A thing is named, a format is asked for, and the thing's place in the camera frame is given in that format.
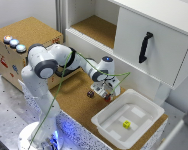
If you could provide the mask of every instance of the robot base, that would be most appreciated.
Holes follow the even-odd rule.
[[[43,150],[43,148],[37,149],[37,148],[34,148],[33,146],[29,148],[30,142],[28,141],[28,138],[33,132],[33,130],[36,128],[38,123],[39,122],[34,122],[32,124],[29,124],[20,132],[19,137],[18,137],[18,150]],[[59,137],[59,145],[63,145],[63,143],[64,143],[63,138]]]

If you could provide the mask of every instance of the cable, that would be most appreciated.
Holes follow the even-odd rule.
[[[50,107],[49,107],[49,110],[48,110],[48,112],[47,112],[45,118],[43,119],[43,121],[41,122],[40,126],[38,127],[38,129],[37,129],[35,135],[33,136],[32,140],[31,140],[31,142],[30,142],[30,145],[29,145],[28,150],[30,149],[30,147],[31,147],[31,145],[32,145],[32,143],[33,143],[33,141],[34,141],[34,139],[35,139],[35,137],[36,137],[38,131],[39,131],[40,128],[41,128],[41,126],[42,126],[43,123],[45,122],[45,120],[46,120],[46,118],[47,118],[47,116],[48,116],[48,114],[49,114],[49,112],[50,112],[50,110],[51,110],[51,108],[52,108],[52,105],[53,105],[53,103],[54,103],[54,101],[55,101],[55,99],[56,99],[56,97],[57,97],[57,95],[58,95],[58,93],[59,93],[59,91],[60,91],[60,88],[61,88],[61,85],[62,85],[62,82],[63,82],[63,77],[64,77],[65,70],[66,70],[66,65],[67,65],[67,62],[68,62],[70,56],[72,55],[72,53],[73,53],[73,52],[71,52],[71,53],[68,55],[67,59],[66,59],[66,62],[65,62],[64,68],[63,68],[63,73],[62,73],[61,81],[60,81],[60,83],[59,83],[59,87],[58,87],[58,89],[57,89],[57,92],[56,92],[56,94],[55,94],[55,96],[54,96],[54,99],[52,100],[52,103],[51,103],[51,105],[50,105]],[[111,91],[111,94],[112,94],[112,92],[120,85],[120,83],[121,83],[127,76],[130,75],[130,72],[126,72],[126,73],[123,73],[123,74],[116,74],[116,75],[106,74],[106,73],[104,73],[104,72],[98,70],[97,68],[95,68],[83,55],[81,55],[80,53],[77,53],[77,54],[80,55],[82,58],[84,58],[95,70],[97,70],[98,72],[100,72],[100,73],[102,73],[102,74],[105,74],[105,75],[108,75],[108,76],[122,76],[122,75],[126,75],[126,76],[113,88],[113,90]]]
[[[67,57],[67,59],[66,59],[66,62],[68,62],[68,59],[70,58],[71,54],[72,54],[72,52],[68,55],[68,57]],[[63,82],[63,76],[64,76],[64,73],[65,73],[65,70],[66,70],[66,64],[67,64],[67,63],[65,63],[64,68],[63,68],[63,74],[62,74],[62,77],[61,77],[61,81],[60,81],[60,83],[59,83],[58,90],[57,90],[57,92],[56,92],[56,94],[55,94],[55,96],[54,96],[54,99],[52,100],[52,103],[51,103],[51,105],[50,105],[50,108],[49,108],[49,110],[48,110],[48,112],[47,112],[45,118],[44,118],[43,121],[41,122],[40,126],[38,127],[38,129],[37,129],[35,135],[33,136],[32,140],[31,140],[31,143],[30,143],[30,145],[29,145],[28,150],[30,149],[31,144],[32,144],[32,142],[34,141],[34,139],[35,139],[35,137],[36,137],[36,135],[37,135],[39,129],[41,128],[41,126],[43,125],[45,119],[47,118],[47,116],[48,116],[48,114],[49,114],[49,112],[50,112],[50,110],[51,110],[51,108],[52,108],[52,105],[53,105],[53,103],[54,103],[54,101],[55,101],[55,99],[56,99],[56,97],[57,97],[57,95],[58,95],[58,93],[59,93],[59,91],[60,91],[60,88],[61,88],[61,85],[62,85],[62,82]]]

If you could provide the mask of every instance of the yellow object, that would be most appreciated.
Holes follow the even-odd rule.
[[[126,120],[124,123],[123,123],[123,127],[128,129],[131,125],[131,122],[129,122],[128,120]]]

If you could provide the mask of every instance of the small brown object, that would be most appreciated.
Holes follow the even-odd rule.
[[[90,97],[90,98],[92,98],[92,97],[94,96],[94,92],[90,90],[90,91],[87,93],[87,96]]]

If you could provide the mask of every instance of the cabinet compartment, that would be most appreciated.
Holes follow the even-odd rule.
[[[75,30],[113,49],[119,6],[107,0],[68,0],[66,28]]]
[[[142,42],[148,40],[145,56],[139,63]],[[188,50],[188,36],[134,12],[120,8],[113,53],[144,72],[174,85]]]

